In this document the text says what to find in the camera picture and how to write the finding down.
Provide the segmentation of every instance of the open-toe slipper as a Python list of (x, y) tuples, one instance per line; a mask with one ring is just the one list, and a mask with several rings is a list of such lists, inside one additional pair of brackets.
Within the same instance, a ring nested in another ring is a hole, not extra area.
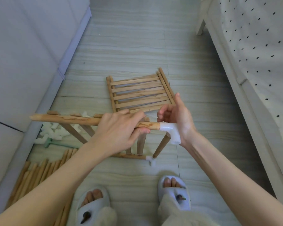
[[(164, 181), (166, 178), (170, 180), (175, 178), (176, 181), (181, 185), (181, 188), (178, 187), (164, 187)], [(162, 197), (164, 194), (170, 194), (172, 198), (174, 198), (181, 210), (191, 210), (191, 199), (189, 192), (185, 183), (181, 180), (181, 178), (172, 176), (172, 175), (165, 175), (162, 176), (158, 181), (158, 198), (159, 203), (161, 203)]]
[[(84, 205), (83, 207), (81, 207), (82, 202), (84, 201), (87, 193), (89, 191), (93, 191), (95, 189), (99, 189), (102, 192), (103, 197), (96, 199), (95, 201), (92, 201), (92, 202)], [(76, 226), (79, 226), (79, 225), (91, 226), (91, 225), (93, 225), (94, 221), (96, 220), (98, 212), (106, 206), (110, 207), (110, 199), (109, 199), (109, 195), (108, 195), (108, 192), (107, 192), (105, 187), (95, 186), (95, 187), (92, 187), (91, 189), (87, 190), (79, 198), (79, 201), (78, 201), (78, 204), (77, 204), (76, 219), (75, 219)]]

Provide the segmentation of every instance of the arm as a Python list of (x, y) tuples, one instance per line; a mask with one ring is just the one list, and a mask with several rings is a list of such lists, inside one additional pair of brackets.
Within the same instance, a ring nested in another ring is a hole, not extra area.
[(71, 194), (97, 164), (129, 148), (147, 128), (134, 129), (145, 117), (140, 111), (104, 114), (95, 135), (48, 179), (0, 214), (0, 225), (51, 225)]
[(283, 225), (283, 205), (240, 171), (204, 136), (197, 132), (179, 94), (176, 106), (163, 106), (158, 121), (177, 123), (182, 146), (215, 185), (242, 225)]

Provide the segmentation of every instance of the hand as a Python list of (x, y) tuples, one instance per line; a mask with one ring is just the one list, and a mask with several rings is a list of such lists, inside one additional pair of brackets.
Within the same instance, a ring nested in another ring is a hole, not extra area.
[(157, 122), (177, 123), (178, 131), (181, 138), (181, 146), (187, 148), (188, 141), (197, 132), (192, 115), (183, 101), (179, 93), (175, 94), (176, 105), (163, 105), (157, 112)]
[(137, 123), (145, 116), (143, 111), (130, 114), (128, 109), (106, 113), (87, 144), (104, 151), (106, 157), (126, 150), (134, 144), (139, 135), (150, 133), (150, 129), (146, 127), (135, 129)]

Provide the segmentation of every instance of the wooden floor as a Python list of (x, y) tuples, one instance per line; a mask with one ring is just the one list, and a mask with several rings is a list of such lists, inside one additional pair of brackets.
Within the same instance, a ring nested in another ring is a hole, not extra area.
[[(106, 76), (114, 80), (154, 74), (161, 67), (174, 92), (180, 92), (197, 129), (231, 162), (262, 187), (268, 178), (207, 31), (195, 35), (200, 0), (91, 0), (92, 18), (55, 98), (61, 114), (112, 112)], [(156, 111), (147, 113), (156, 119)], [(164, 133), (147, 135), (151, 155)], [(79, 147), (74, 137), (63, 142)], [(34, 145), (29, 159), (61, 158), (64, 147)], [(180, 176), (189, 188), (192, 210), (209, 214), (220, 225), (239, 225), (195, 160), (181, 146), (168, 144), (147, 161), (108, 158), (75, 194), (69, 225), (74, 225), (80, 195), (95, 184), (107, 187), (119, 225), (158, 225), (157, 182), (161, 175)]]

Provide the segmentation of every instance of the polka dot bedding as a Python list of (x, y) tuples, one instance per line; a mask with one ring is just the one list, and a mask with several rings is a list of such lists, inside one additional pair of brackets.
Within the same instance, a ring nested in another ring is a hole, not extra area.
[(283, 139), (283, 0), (218, 0), (234, 65), (271, 113)]

